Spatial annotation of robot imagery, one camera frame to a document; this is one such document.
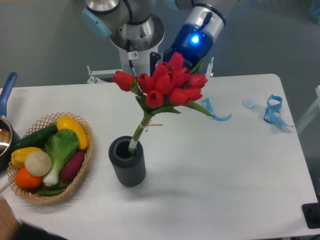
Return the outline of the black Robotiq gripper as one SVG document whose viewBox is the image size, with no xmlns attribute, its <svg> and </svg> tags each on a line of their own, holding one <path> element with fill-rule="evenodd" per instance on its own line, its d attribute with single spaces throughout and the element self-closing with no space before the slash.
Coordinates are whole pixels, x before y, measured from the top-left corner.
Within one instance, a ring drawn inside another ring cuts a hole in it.
<svg viewBox="0 0 320 240">
<path fill-rule="evenodd" d="M 213 43 L 214 41 L 210 34 L 199 31 L 192 24 L 184 24 L 170 48 L 163 53 L 163 61 L 168 62 L 175 52 L 181 53 L 184 58 L 184 66 L 192 70 L 207 55 Z M 149 71 L 151 76 L 161 58 L 162 56 L 158 52 L 150 52 Z"/>
</svg>

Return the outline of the black sleeved forearm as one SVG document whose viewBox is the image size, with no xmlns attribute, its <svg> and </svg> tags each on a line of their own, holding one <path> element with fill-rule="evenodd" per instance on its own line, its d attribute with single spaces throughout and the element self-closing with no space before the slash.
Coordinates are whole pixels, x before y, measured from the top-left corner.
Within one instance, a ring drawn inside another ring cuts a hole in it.
<svg viewBox="0 0 320 240">
<path fill-rule="evenodd" d="M 67 240 L 66 238 L 45 231 L 27 223 L 22 223 L 12 237 L 13 240 Z"/>
</svg>

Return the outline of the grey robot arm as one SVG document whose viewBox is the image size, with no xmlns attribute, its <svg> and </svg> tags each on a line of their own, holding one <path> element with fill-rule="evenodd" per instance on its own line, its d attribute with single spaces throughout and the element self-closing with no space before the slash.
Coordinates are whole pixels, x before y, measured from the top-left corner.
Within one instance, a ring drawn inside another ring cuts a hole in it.
<svg viewBox="0 0 320 240">
<path fill-rule="evenodd" d="M 164 39 L 161 19 L 151 13 L 149 0 L 87 0 L 82 17 L 93 32 L 109 37 L 118 48 L 123 72 L 138 76 L 151 75 L 159 60 L 169 61 L 181 53 L 184 65 L 192 70 L 212 48 L 238 4 L 236 0 L 167 0 L 179 11 L 188 11 L 184 25 L 170 47 L 160 54 Z"/>
</svg>

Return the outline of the person's hand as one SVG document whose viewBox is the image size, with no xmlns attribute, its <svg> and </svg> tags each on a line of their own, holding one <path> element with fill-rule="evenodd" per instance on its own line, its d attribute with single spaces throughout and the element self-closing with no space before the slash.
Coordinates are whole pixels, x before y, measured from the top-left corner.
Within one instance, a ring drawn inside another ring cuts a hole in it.
<svg viewBox="0 0 320 240">
<path fill-rule="evenodd" d="M 12 208 L 5 198 L 0 198 L 0 239 L 11 240 L 16 231 L 20 228 L 20 223 L 16 219 Z"/>
</svg>

